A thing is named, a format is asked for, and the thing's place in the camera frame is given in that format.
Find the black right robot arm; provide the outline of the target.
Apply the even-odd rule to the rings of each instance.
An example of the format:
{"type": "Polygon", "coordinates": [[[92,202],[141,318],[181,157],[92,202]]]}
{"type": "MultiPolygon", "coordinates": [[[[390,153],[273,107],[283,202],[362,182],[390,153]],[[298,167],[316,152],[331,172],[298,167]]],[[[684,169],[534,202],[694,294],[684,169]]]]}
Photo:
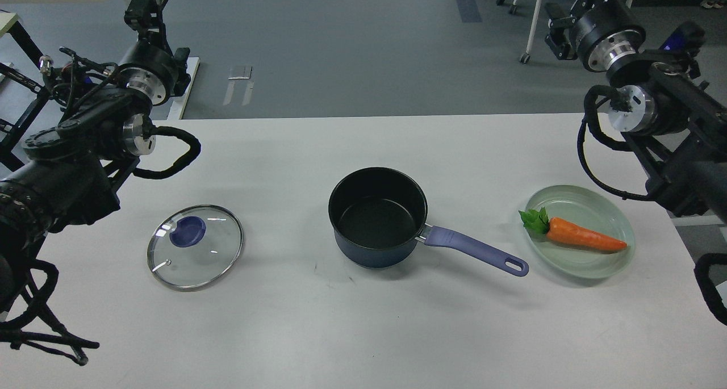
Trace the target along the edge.
{"type": "Polygon", "coordinates": [[[576,148],[598,187],[623,200],[654,201],[675,216],[713,211],[725,221],[725,106],[695,84],[704,30],[683,22],[657,49],[641,51],[646,30],[621,0],[548,3],[545,42],[558,60],[579,60],[608,83],[585,94],[576,148]],[[600,181],[584,155],[585,133],[643,166],[646,193],[600,181]]]}

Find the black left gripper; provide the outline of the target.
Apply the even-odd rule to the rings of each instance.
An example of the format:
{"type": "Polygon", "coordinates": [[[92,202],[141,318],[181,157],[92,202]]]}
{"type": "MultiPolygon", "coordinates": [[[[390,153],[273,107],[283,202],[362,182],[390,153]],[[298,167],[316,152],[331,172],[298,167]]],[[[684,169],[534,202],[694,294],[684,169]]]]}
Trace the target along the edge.
{"type": "Polygon", "coordinates": [[[119,63],[119,83],[142,91],[153,106],[182,97],[191,83],[190,48],[171,49],[163,11],[169,0],[131,0],[124,21],[137,32],[136,43],[119,63]]]}

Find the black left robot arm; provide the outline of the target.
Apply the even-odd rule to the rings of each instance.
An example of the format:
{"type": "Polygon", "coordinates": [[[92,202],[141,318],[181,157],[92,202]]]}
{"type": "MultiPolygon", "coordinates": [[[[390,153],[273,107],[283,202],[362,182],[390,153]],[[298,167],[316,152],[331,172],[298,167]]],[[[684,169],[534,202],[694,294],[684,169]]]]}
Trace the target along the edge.
{"type": "Polygon", "coordinates": [[[200,142],[179,128],[156,127],[155,106],[181,97],[192,82],[189,48],[167,40],[168,0],[131,0],[124,21],[136,43],[119,62],[99,63],[70,48],[54,66],[18,22],[7,33],[34,61],[43,83],[10,66],[2,75],[34,93],[18,123],[2,122],[2,342],[26,345],[84,366],[98,342],[76,336],[48,301],[59,272],[40,260],[48,234],[94,224],[119,210],[130,176],[166,179],[198,158],[200,142]]]}

